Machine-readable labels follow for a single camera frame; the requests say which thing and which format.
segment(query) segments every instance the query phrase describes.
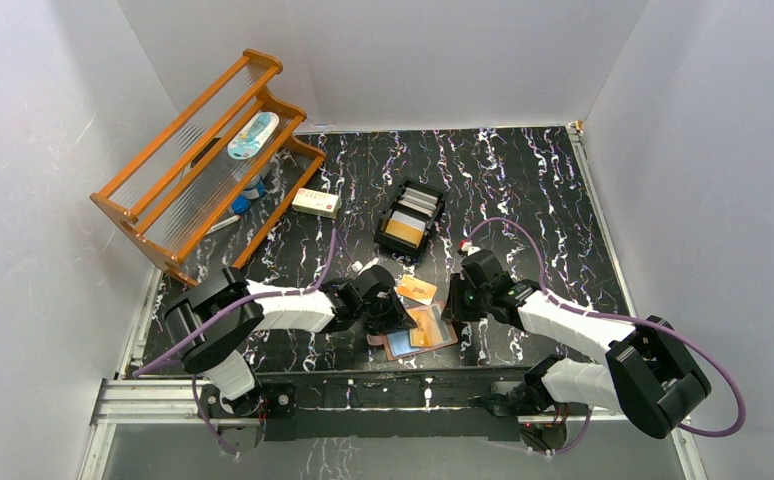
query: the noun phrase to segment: white backdrop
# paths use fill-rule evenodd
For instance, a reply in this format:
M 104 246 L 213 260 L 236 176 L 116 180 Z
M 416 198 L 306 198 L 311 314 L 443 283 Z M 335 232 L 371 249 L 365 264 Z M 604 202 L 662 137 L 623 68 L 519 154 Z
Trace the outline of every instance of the white backdrop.
M 250 47 L 304 129 L 565 123 L 587 116 L 645 0 L 119 0 L 175 106 Z
M 0 1 L 0 479 L 77 476 L 151 269 L 88 196 L 175 115 L 115 1 Z
M 709 478 L 774 478 L 774 2 L 653 1 L 585 125 L 641 315 L 735 374 L 749 420 L 700 438 Z M 693 415 L 735 417 L 724 382 Z

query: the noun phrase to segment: metal frame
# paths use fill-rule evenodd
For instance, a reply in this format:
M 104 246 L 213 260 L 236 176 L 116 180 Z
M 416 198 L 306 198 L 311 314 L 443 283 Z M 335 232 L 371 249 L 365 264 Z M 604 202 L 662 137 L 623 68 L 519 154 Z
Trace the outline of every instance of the metal frame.
M 566 128 L 573 146 L 576 162 L 587 187 L 588 197 L 599 221 L 599 228 L 608 246 L 608 252 L 611 256 L 614 272 L 620 284 L 624 300 L 629 312 L 634 315 L 634 302 L 620 268 L 610 231 L 596 195 L 584 145 L 581 142 L 581 133 L 576 128 L 575 123 L 568 124 Z M 162 272 L 158 269 L 155 269 L 150 275 L 149 287 L 143 307 L 131 332 L 120 364 L 119 380 L 110 380 L 102 383 L 101 392 L 92 417 L 90 439 L 84 463 L 78 476 L 79 479 L 97 480 L 102 478 L 114 434 L 117 426 L 120 424 L 202 423 L 193 400 L 190 380 L 124 380 L 131 362 L 142 359 L 151 325 L 152 309 L 157 298 L 162 275 Z M 198 386 L 200 388 L 207 383 L 206 380 L 199 380 Z M 571 416 L 570 419 L 583 421 L 584 416 Z M 522 423 L 545 422 L 548 420 L 549 418 L 546 416 L 524 416 L 518 418 L 518 421 Z M 591 421 L 627 421 L 627 419 L 624 415 L 611 414 L 605 409 L 597 408 L 594 410 Z M 257 420 L 226 419 L 214 420 L 214 423 L 223 426 L 255 426 L 257 425 Z M 693 436 L 681 429 L 675 429 L 671 437 L 685 478 L 688 480 L 707 479 Z

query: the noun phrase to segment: wooden shelf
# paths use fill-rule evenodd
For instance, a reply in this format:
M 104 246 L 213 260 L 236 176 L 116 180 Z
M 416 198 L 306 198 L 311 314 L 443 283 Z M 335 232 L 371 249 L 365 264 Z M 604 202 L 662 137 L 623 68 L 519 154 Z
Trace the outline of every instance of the wooden shelf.
M 307 118 L 300 108 L 275 98 L 267 88 L 281 63 L 246 50 L 218 80 L 144 148 L 93 202 L 158 268 L 179 280 L 197 282 L 184 260 L 261 168 L 282 147 L 312 159 L 244 252 L 243 266 L 325 161 L 322 150 L 293 136 Z M 255 115 L 273 112 L 279 124 L 258 154 L 236 160 L 225 147 Z

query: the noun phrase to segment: marble tabletop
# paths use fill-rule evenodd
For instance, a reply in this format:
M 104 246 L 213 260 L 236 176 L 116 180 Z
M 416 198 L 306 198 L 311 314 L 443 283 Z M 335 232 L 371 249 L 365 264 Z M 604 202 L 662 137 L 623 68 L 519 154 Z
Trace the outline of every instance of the marble tabletop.
M 323 149 L 324 169 L 307 188 L 338 193 L 342 207 L 332 221 L 288 211 L 243 271 L 254 281 L 304 287 L 325 262 L 331 229 L 346 240 L 331 276 L 349 276 L 352 258 L 374 257 L 398 279 L 413 274 L 438 285 L 445 301 L 448 278 L 459 271 L 457 246 L 480 221 L 510 218 L 538 241 L 546 262 L 546 282 L 559 295 L 605 312 L 626 313 L 623 295 L 573 148 L 564 127 L 429 130 L 305 135 Z M 267 195 L 244 221 L 206 237 L 188 260 L 204 278 L 236 259 L 288 191 L 303 166 L 289 155 L 273 159 Z M 448 191 L 439 233 L 417 260 L 391 254 L 373 244 L 379 212 L 389 202 L 391 185 L 408 177 Z M 494 224 L 473 243 L 495 252 L 517 278 L 536 278 L 539 266 L 528 242 L 512 228 Z M 160 311 L 184 287 L 165 278 L 158 292 L 144 360 L 171 346 Z M 407 306 L 416 306 L 408 300 Z M 401 370 L 467 366 L 533 365 L 550 353 L 580 357 L 547 337 L 526 334 L 491 320 L 456 324 L 459 342 L 414 357 L 388 361 L 380 347 L 367 345 L 362 325 L 333 334 L 261 331 L 245 345 L 245 357 L 257 372 L 326 370 Z M 183 374 L 172 368 L 165 375 Z

